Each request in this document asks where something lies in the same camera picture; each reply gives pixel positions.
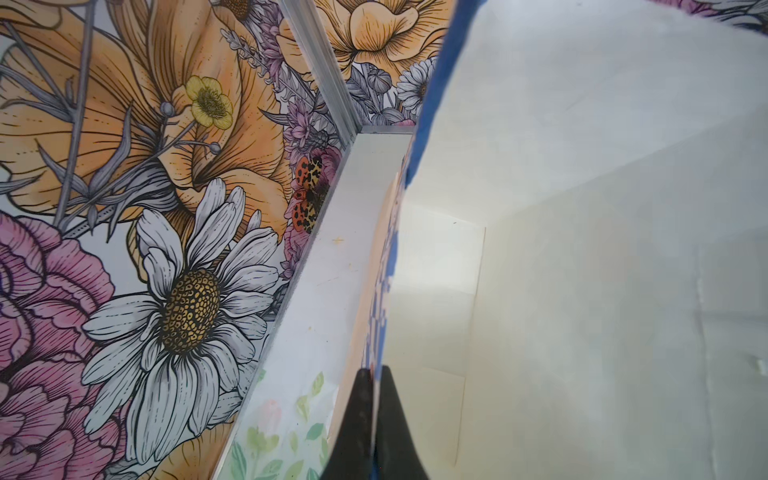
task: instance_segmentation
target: stem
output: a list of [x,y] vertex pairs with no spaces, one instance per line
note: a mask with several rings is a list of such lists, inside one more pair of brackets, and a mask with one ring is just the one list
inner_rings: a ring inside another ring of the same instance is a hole
[[64,94],[61,93],[58,85],[56,85],[56,82],[53,81],[53,77],[48,73],[48,70],[43,67],[43,64],[40,63],[37,56],[35,56],[35,53],[31,48],[29,48],[29,45],[27,45],[22,36],[18,34],[18,31],[16,31],[16,28],[14,28],[13,24],[6,20],[3,22],[3,25],[8,29],[8,33],[10,33],[13,39],[16,41],[16,45],[18,45],[24,55],[29,58],[29,61],[32,62],[32,65],[38,71],[40,76],[43,77],[43,80],[45,80],[45,83],[48,84],[48,87],[53,90],[53,93],[58,97],[58,100],[61,102],[61,104],[71,112],[72,108],[69,104],[69,101],[64,96]]
[[115,185],[115,184],[116,184],[118,181],[122,181],[122,180],[124,180],[124,179],[125,179],[125,177],[129,177],[129,178],[130,178],[130,176],[131,176],[131,175],[134,175],[134,174],[136,174],[136,173],[138,172],[138,168],[139,168],[141,165],[144,165],[144,164],[145,164],[145,163],[147,163],[148,161],[152,161],[152,160],[154,160],[154,159],[158,158],[159,156],[161,156],[162,154],[164,154],[165,152],[167,152],[167,151],[169,151],[171,148],[173,148],[173,147],[174,147],[174,145],[176,145],[176,144],[179,142],[179,140],[180,140],[180,139],[181,139],[181,138],[182,138],[184,135],[188,134],[188,133],[189,133],[189,131],[190,131],[190,130],[192,130],[192,128],[193,128],[195,125],[197,125],[197,122],[196,122],[196,121],[191,121],[191,122],[190,122],[190,124],[189,124],[189,125],[187,125],[187,126],[186,126],[186,127],[185,127],[185,128],[182,130],[182,131],[181,131],[181,133],[180,133],[180,134],[179,134],[179,135],[178,135],[176,138],[174,138],[173,140],[171,140],[171,141],[169,141],[169,142],[168,142],[168,145],[166,145],[165,147],[163,147],[161,150],[159,150],[159,151],[157,151],[157,152],[153,153],[151,156],[149,156],[149,157],[147,157],[147,158],[143,159],[143,160],[142,160],[142,161],[141,161],[139,164],[136,164],[136,165],[134,165],[133,167],[131,167],[131,169],[130,169],[129,171],[127,171],[127,172],[125,172],[124,174],[122,174],[122,175],[121,175],[119,178],[116,178],[116,179],[112,180],[111,182],[109,182],[108,184],[106,184],[106,185],[104,185],[102,188],[100,188],[100,189],[99,189],[99,191],[98,191],[98,192],[96,192],[96,193],[94,194],[94,196],[93,196],[91,199],[89,199],[89,200],[88,200],[87,202],[85,202],[84,204],[81,204],[81,205],[80,205],[80,207],[78,207],[78,208],[77,208],[77,210],[75,210],[74,212],[72,212],[71,214],[69,214],[69,215],[67,216],[67,218],[64,220],[64,223],[61,225],[61,230],[65,230],[65,229],[67,228],[67,225],[69,224],[69,222],[71,222],[71,221],[72,221],[72,219],[74,219],[74,218],[75,218],[77,215],[79,215],[79,214],[80,214],[80,213],[81,213],[83,210],[85,210],[86,208],[89,208],[89,207],[90,207],[90,206],[92,206],[92,205],[95,205],[95,204],[97,204],[97,203],[98,203],[98,201],[99,201],[99,199],[101,199],[101,197],[103,197],[103,196],[104,196],[104,194],[106,194],[106,193],[107,193],[109,190],[111,190],[111,189],[112,189],[112,187],[114,187],[114,185]]
[[80,137],[83,133],[83,121],[85,119],[85,96],[88,90],[88,77],[91,66],[91,44],[94,37],[94,17],[96,13],[96,0],[91,0],[85,6],[85,24],[83,25],[83,45],[80,50],[80,78],[78,79],[78,99],[72,124],[72,137],[69,141],[69,157],[67,159],[67,173],[61,183],[61,195],[56,206],[56,216],[53,226],[59,228],[67,211],[69,192],[72,189],[72,177],[74,168],[78,164],[78,152],[80,151]]

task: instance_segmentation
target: black object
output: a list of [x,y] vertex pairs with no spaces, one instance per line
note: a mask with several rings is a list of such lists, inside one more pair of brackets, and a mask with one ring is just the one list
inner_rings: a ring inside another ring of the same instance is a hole
[[395,379],[388,366],[382,368],[373,456],[370,452],[372,412],[370,370],[360,369],[344,412],[339,438],[321,480],[429,480],[416,454]]

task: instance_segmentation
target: daisy center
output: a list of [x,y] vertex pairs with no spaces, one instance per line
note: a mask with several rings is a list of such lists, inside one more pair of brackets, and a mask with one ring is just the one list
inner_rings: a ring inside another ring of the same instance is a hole
[[219,311],[219,283],[207,270],[181,276],[165,306],[161,340],[177,355],[200,345],[214,327]]
[[243,21],[248,16],[250,0],[221,0],[219,5],[228,8],[232,13],[234,13],[235,18]]

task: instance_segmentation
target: metal trim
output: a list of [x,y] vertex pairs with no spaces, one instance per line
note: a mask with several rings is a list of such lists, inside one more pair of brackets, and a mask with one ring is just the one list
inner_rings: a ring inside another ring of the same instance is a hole
[[416,127],[413,125],[363,125],[361,134],[407,134],[413,135]]
[[346,89],[314,1],[277,0],[277,4],[283,10],[283,15],[288,20],[293,36],[299,43],[302,55],[326,101],[328,111],[336,122],[342,146],[351,147],[361,124],[355,115],[352,96]]

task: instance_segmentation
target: orange flower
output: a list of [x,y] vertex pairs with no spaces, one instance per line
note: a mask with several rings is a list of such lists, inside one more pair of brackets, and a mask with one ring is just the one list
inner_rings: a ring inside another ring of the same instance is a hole
[[[397,81],[411,65],[442,47],[454,0],[315,0],[317,13],[349,79],[352,62],[372,63]],[[283,20],[277,37],[288,65],[307,73],[296,39]]]
[[[69,10],[52,6],[54,3],[64,4],[62,0],[44,4],[0,0],[0,19],[14,22],[64,91],[68,79],[77,84],[83,22]],[[12,4],[24,5],[25,14],[20,15]],[[261,210],[262,226],[272,227],[282,236],[291,195],[290,166],[283,155],[281,126],[260,111],[277,113],[280,107],[273,88],[237,57],[221,30],[235,30],[243,38],[251,38],[250,34],[229,10],[212,7],[208,0],[163,0],[151,7],[146,0],[113,0],[107,5],[121,41],[100,31],[94,33],[75,172],[89,181],[104,165],[121,140],[122,121],[131,105],[131,152],[116,176],[156,150],[139,140],[146,137],[146,128],[157,132],[157,138],[175,138],[196,121],[197,126],[181,140],[217,142],[220,150],[214,153],[203,145],[188,144],[187,150],[171,148],[159,157],[181,202],[166,215],[182,239],[191,232],[207,183],[216,177],[224,180],[227,191],[239,186],[246,192],[246,214],[238,238],[256,210]],[[0,33],[8,35],[3,28]],[[47,88],[18,47],[8,50],[3,64]],[[0,101],[13,98],[34,100],[4,76]],[[164,102],[173,107],[174,116],[168,122],[159,115]],[[27,105],[14,104],[0,111],[0,144],[5,153],[0,163],[12,173],[12,180],[41,175],[37,182],[12,193],[20,208],[36,213],[55,210],[60,184],[43,163],[37,142],[65,165],[70,130],[69,123]],[[129,208],[123,220],[140,213],[139,207]]]

